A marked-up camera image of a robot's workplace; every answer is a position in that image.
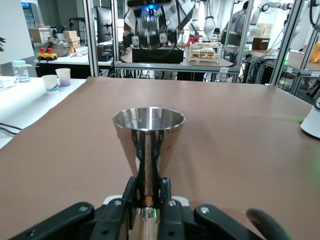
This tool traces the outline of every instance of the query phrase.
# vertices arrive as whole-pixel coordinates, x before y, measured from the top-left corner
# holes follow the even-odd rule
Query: yellow toy
[[[37,53],[36,57],[39,61],[40,60],[54,61],[58,59],[57,54],[53,52],[52,48],[48,48],[46,52],[43,47],[40,47],[40,53]]]
[[[309,62],[320,63],[320,41],[314,45]]]

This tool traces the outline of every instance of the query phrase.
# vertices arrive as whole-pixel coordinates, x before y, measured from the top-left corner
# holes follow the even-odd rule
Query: white paper cup
[[[58,68],[55,72],[58,75],[61,87],[70,86],[70,68]]]
[[[57,75],[44,75],[42,76],[45,90],[48,94],[57,94],[59,92]]]

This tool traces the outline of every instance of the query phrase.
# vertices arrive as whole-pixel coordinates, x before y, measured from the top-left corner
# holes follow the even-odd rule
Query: metal cup
[[[140,208],[159,208],[161,178],[185,117],[174,110],[146,107],[118,112],[115,129],[139,190]]]

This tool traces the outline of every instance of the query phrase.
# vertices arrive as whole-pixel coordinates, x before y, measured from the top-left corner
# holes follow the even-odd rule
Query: jar lid
[[[23,67],[26,65],[25,60],[13,60],[12,61],[12,67]]]

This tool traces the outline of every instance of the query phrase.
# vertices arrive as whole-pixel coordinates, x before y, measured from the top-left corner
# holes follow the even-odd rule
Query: glass jar
[[[15,79],[18,83],[28,83],[30,82],[29,72],[27,67],[32,66],[26,64],[24,60],[14,60],[12,61],[12,69]]]

